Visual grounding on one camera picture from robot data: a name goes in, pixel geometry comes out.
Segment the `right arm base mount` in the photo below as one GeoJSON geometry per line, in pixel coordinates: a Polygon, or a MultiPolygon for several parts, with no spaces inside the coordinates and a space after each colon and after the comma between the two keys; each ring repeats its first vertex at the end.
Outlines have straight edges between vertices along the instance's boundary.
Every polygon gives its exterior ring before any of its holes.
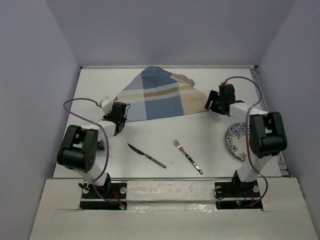
{"type": "Polygon", "coordinates": [[[244,188],[232,188],[230,181],[218,181],[214,183],[213,196],[216,199],[217,210],[242,210],[260,209],[263,204],[258,200],[261,197],[257,181],[244,188]]]}

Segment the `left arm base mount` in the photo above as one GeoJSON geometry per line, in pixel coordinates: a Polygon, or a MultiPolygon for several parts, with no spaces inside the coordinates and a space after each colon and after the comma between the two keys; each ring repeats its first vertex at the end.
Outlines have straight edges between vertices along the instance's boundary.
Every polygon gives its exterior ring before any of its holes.
{"type": "Polygon", "coordinates": [[[102,186],[96,186],[101,197],[96,193],[92,185],[86,181],[78,183],[78,186],[82,190],[79,202],[79,208],[82,210],[127,210],[126,182],[112,182],[108,192],[102,186]]]}

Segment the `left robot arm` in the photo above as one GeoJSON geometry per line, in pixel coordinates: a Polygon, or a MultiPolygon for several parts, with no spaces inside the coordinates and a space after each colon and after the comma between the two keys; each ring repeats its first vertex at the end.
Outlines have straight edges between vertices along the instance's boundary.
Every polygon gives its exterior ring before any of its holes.
{"type": "Polygon", "coordinates": [[[97,151],[102,147],[106,157],[110,154],[109,138],[117,136],[125,127],[130,104],[101,101],[98,106],[104,112],[102,120],[89,121],[86,126],[69,125],[57,153],[57,163],[80,174],[89,189],[104,198],[111,191],[111,177],[106,172],[108,159],[103,167],[96,163],[97,151]]]}

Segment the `blue beige plaid cloth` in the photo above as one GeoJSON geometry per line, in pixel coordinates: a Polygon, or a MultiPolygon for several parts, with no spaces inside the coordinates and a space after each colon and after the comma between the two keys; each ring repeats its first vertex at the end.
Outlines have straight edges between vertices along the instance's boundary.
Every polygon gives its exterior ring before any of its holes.
{"type": "Polygon", "coordinates": [[[149,66],[114,101],[130,104],[127,121],[139,122],[204,112],[207,96],[185,75],[149,66]]]}

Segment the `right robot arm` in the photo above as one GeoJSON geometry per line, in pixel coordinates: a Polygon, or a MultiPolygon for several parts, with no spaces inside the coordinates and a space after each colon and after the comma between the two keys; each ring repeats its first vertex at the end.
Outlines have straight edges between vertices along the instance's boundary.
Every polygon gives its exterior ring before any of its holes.
{"type": "Polygon", "coordinates": [[[242,196],[254,186],[254,181],[271,158],[287,148],[282,116],[279,112],[262,111],[236,100],[231,84],[221,84],[219,91],[211,90],[204,108],[245,123],[247,155],[230,183],[231,192],[235,196],[242,196]]]}

